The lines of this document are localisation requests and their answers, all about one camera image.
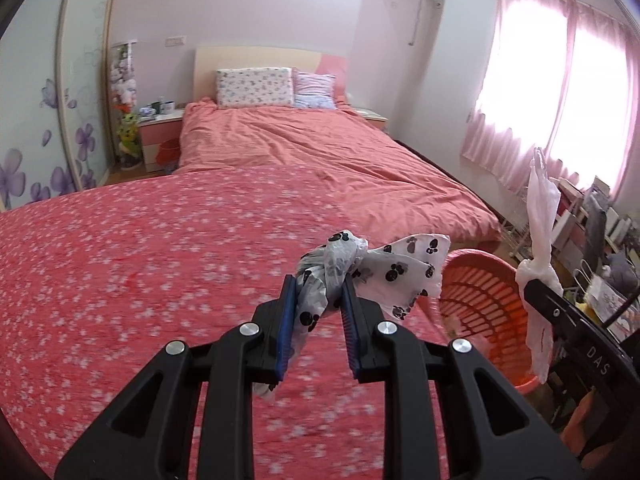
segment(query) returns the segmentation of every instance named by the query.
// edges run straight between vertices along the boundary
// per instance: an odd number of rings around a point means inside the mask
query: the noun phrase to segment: pink curtain
[[[638,122],[631,30],[576,0],[498,0],[494,44],[462,155],[517,190],[535,147],[550,176],[613,189]]]

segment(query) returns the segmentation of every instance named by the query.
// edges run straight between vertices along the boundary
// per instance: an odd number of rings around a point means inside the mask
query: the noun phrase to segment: floral pillow
[[[293,71],[294,106],[335,110],[335,75]]]
[[[216,80],[219,108],[293,106],[290,68],[225,68]]]

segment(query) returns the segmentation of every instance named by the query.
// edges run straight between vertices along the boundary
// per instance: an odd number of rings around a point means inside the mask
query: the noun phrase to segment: headboard
[[[342,90],[338,92],[344,93],[346,60],[340,56],[271,46],[200,46],[193,69],[193,100],[213,97],[219,68],[263,66],[290,66],[305,72],[334,74],[336,88]]]

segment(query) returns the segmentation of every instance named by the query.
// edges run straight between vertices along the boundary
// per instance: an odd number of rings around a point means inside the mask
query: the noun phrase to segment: wooden floor
[[[162,176],[164,173],[162,171],[153,171],[151,173],[147,173],[145,169],[145,165],[141,164],[137,168],[133,170],[121,170],[119,167],[115,167],[111,170],[111,174],[107,179],[107,186],[111,184],[119,184],[121,182],[130,182],[131,180],[142,180],[143,178],[153,178],[155,176]]]

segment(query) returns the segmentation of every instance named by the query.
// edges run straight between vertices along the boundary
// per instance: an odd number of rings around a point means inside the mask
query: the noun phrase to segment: nightstand
[[[374,128],[385,131],[387,118],[380,114],[375,113],[373,110],[367,110],[366,108],[354,108],[360,117],[371,124]]]
[[[161,169],[156,163],[156,155],[160,144],[166,140],[180,137],[183,115],[184,110],[176,110],[171,114],[156,115],[155,119],[138,123],[142,152],[145,156],[145,168],[149,173]]]

